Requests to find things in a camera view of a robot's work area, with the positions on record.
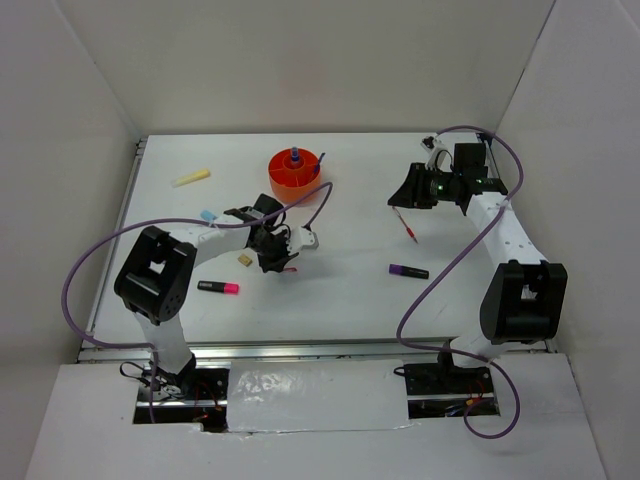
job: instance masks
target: purple highlighter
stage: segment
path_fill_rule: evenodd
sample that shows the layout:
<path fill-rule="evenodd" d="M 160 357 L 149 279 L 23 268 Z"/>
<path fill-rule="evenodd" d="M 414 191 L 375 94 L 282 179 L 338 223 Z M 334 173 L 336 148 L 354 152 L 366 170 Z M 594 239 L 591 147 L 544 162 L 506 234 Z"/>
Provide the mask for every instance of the purple highlighter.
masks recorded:
<path fill-rule="evenodd" d="M 389 265 L 389 273 L 391 275 L 400 275 L 401 277 L 422 278 L 427 280 L 429 278 L 429 272 L 427 270 L 421 270 L 419 268 L 405 267 L 404 265 L 396 265 L 391 263 Z"/>

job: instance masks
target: orange container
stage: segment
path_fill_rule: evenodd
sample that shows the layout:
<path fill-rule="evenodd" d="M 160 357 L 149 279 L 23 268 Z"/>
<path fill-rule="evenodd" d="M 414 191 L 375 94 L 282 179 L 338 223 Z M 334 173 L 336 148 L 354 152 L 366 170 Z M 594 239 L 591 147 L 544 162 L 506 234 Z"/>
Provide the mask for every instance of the orange container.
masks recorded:
<path fill-rule="evenodd" d="M 276 153 L 269 162 L 269 181 L 273 193 L 283 203 L 293 203 L 321 183 L 322 166 L 314 173 L 318 157 L 309 150 L 298 148 L 298 160 L 292 156 L 294 148 Z"/>

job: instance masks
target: yellow chalk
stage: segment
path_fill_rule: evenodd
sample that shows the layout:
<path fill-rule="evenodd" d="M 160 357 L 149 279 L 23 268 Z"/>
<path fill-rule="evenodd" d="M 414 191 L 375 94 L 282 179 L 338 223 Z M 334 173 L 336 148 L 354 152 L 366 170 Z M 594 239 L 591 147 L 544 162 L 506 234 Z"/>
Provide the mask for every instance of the yellow chalk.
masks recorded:
<path fill-rule="evenodd" d="M 182 185 L 186 185 L 188 183 L 197 182 L 198 180 L 202 180 L 203 178 L 207 178 L 211 176 L 211 172 L 207 168 L 203 168 L 202 170 L 198 170 L 190 175 L 185 175 L 184 177 L 176 178 L 171 182 L 171 186 L 173 188 L 181 187 Z"/>
<path fill-rule="evenodd" d="M 251 260 L 250 257 L 247 257 L 244 253 L 238 257 L 238 261 L 245 267 L 248 267 L 253 263 L 253 260 Z"/>

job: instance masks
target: white table surface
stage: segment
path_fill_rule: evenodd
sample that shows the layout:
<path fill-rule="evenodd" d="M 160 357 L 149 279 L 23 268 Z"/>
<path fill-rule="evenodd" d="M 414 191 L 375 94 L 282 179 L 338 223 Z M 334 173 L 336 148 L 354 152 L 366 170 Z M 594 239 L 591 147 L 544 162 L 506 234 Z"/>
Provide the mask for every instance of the white table surface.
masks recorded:
<path fill-rule="evenodd" d="M 500 364 L 522 398 L 519 424 L 500 440 L 472 436 L 461 418 L 383 431 L 253 435 L 133 425 L 138 385 L 117 365 L 63 365 L 26 478 L 604 480 L 566 357 L 511 354 Z M 514 409 L 505 381 L 493 379 L 504 416 L 471 419 L 487 433 L 504 428 Z"/>
<path fill-rule="evenodd" d="M 293 145 L 326 152 L 323 179 L 334 183 L 325 209 L 313 224 L 320 247 L 289 265 L 298 273 L 263 274 L 239 252 L 198 267 L 181 319 L 188 342 L 305 341 L 393 338 L 402 314 L 428 281 L 392 276 L 390 263 L 427 269 L 434 278 L 477 234 L 453 204 L 433 210 L 403 210 L 419 245 L 407 236 L 387 199 L 404 181 L 411 162 L 427 160 L 420 133 L 169 135 L 148 140 L 124 224 L 161 217 L 198 218 L 253 205 L 271 194 L 270 158 Z M 448 134 L 474 142 L 470 133 Z M 208 168 L 211 177 L 180 188 L 171 180 Z M 291 226 L 303 224 L 317 207 L 294 208 Z M 185 228 L 164 225 L 161 228 Z M 95 336 L 106 341 L 142 341 L 143 336 L 113 283 L 138 233 L 123 236 L 96 315 Z M 255 254 L 248 253 L 255 259 Z M 405 334 L 453 337 L 478 322 L 478 310 L 493 276 L 488 253 L 478 246 L 418 308 Z M 196 290 L 198 280 L 241 285 L 240 295 Z"/>

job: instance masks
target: blue eraser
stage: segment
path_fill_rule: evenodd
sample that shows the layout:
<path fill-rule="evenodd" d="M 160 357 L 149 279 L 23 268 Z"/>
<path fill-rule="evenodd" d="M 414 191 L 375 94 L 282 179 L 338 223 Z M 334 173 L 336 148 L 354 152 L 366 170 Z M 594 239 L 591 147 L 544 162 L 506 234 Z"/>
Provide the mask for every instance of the blue eraser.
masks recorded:
<path fill-rule="evenodd" d="M 212 223 L 216 218 L 218 218 L 218 216 L 210 212 L 209 210 L 203 210 L 200 212 L 200 218 L 202 218 L 205 222 Z"/>

